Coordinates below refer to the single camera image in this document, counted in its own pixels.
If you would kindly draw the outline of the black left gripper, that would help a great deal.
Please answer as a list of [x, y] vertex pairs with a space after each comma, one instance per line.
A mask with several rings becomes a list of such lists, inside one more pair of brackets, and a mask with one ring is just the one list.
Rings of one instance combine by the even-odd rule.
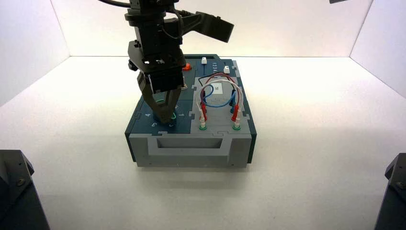
[[141, 72], [138, 86], [144, 101], [161, 123], [169, 123], [184, 85], [186, 61], [182, 38], [167, 35], [159, 25], [135, 27], [136, 40], [128, 46], [133, 65]]

